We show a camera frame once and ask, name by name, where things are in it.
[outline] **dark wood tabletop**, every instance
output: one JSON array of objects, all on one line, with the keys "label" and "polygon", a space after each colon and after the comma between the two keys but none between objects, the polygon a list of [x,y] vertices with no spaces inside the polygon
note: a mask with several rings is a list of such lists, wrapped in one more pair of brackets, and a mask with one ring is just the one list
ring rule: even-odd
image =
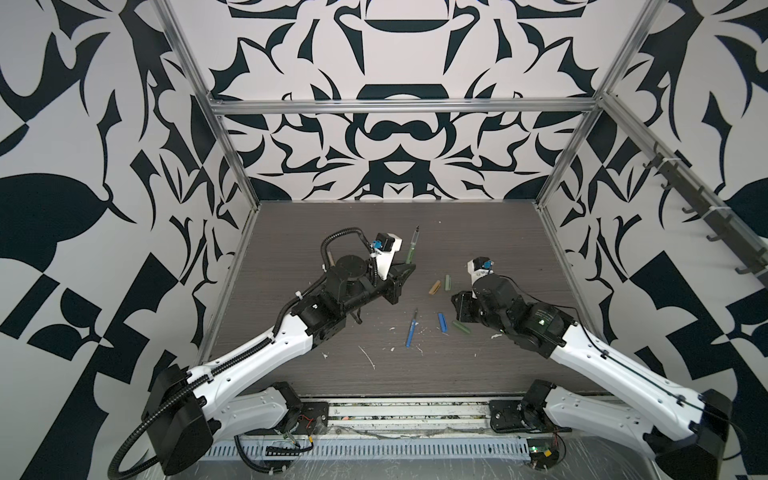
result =
[{"label": "dark wood tabletop", "polygon": [[[349,318],[332,339],[268,373],[249,390],[287,381],[301,396],[493,395],[525,392],[535,379],[545,379],[574,392],[602,391],[483,325],[470,324],[469,335],[451,325],[450,297],[470,288],[466,264],[480,256],[493,259],[496,273],[515,278],[534,296],[575,306],[533,204],[522,201],[264,203],[211,358],[271,328],[293,292],[322,273],[319,245],[329,234],[344,227],[360,227],[370,240],[378,232],[394,233],[403,239],[395,259],[404,261],[417,225],[416,271],[399,303],[371,302],[362,309],[362,325]],[[336,259],[365,255],[354,235],[335,240],[330,251]],[[452,290],[441,287],[429,295],[446,274]],[[417,307],[419,324],[408,349]],[[447,334],[440,330],[438,312],[445,314]]]}]

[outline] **black and white pattern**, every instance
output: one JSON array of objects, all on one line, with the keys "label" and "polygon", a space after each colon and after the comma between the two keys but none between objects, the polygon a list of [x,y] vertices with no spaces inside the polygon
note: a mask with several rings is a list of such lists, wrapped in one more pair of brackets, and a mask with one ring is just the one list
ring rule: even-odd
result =
[{"label": "black and white pattern", "polygon": [[[768,290],[647,161],[603,114],[548,203],[558,241],[613,347],[733,400],[749,445],[721,478],[768,474]],[[731,430],[726,456],[740,447]]]},{"label": "black and white pattern", "polygon": [[262,200],[535,198],[579,112],[231,115]]},{"label": "black and white pattern", "polygon": [[768,4],[670,0],[619,98],[768,237]]},{"label": "black and white pattern", "polygon": [[4,2],[0,32],[2,477],[101,479],[250,207],[149,2]]},{"label": "black and white pattern", "polygon": [[592,95],[642,0],[174,0],[220,99]]}]

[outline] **blue marker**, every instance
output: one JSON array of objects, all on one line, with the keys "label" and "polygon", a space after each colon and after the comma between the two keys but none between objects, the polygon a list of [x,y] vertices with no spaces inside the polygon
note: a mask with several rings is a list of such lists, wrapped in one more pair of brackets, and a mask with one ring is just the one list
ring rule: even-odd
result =
[{"label": "blue marker", "polygon": [[411,340],[413,340],[413,330],[416,329],[416,317],[419,315],[419,309],[413,313],[413,319],[411,320],[411,330],[408,332],[408,341],[406,342],[406,348],[411,348]]},{"label": "blue marker", "polygon": [[445,316],[442,313],[438,313],[437,317],[440,319],[440,330],[443,333],[448,332],[448,324],[445,322]]}]

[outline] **green marker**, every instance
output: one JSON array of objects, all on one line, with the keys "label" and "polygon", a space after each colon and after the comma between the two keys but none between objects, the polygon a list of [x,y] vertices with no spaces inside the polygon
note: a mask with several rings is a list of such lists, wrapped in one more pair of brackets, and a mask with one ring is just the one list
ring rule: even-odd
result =
[{"label": "green marker", "polygon": [[416,241],[419,239],[419,225],[416,225],[416,231],[413,232],[413,238],[411,239],[411,248],[408,250],[408,257],[406,263],[413,263],[413,250],[416,249]]},{"label": "green marker", "polygon": [[453,326],[456,327],[457,329],[461,330],[464,333],[472,333],[472,331],[469,329],[469,327],[467,327],[463,323],[457,322],[456,320],[453,321]]}]

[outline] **white robotic arm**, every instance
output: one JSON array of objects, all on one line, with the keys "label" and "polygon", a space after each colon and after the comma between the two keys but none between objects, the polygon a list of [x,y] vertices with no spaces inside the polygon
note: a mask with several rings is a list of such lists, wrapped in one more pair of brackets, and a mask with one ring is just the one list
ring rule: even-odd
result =
[{"label": "white robotic arm", "polygon": [[[330,265],[328,245],[352,233],[365,244],[369,259],[347,255]],[[173,365],[158,375],[143,422],[112,459],[109,479],[130,478],[156,462],[166,475],[173,475],[194,464],[219,439],[237,438],[254,429],[290,432],[298,422],[301,401],[286,383],[278,382],[255,395],[238,395],[271,370],[338,333],[348,315],[361,323],[359,309],[367,303],[380,296],[397,303],[402,285],[415,270],[412,263],[392,263],[401,245],[402,240],[391,233],[379,233],[369,243],[357,228],[327,237],[320,246],[325,273],[307,290],[296,293],[272,329],[186,372]],[[143,432],[156,456],[121,472],[122,459]]]},{"label": "white robotic arm", "polygon": [[626,445],[654,459],[674,480],[717,478],[731,425],[726,396],[671,382],[596,339],[556,306],[526,303],[514,281],[494,274],[491,265],[486,257],[468,263],[472,291],[452,297],[458,320],[501,331],[521,348],[581,373],[628,405],[536,380],[510,416],[530,429],[570,427]]}]

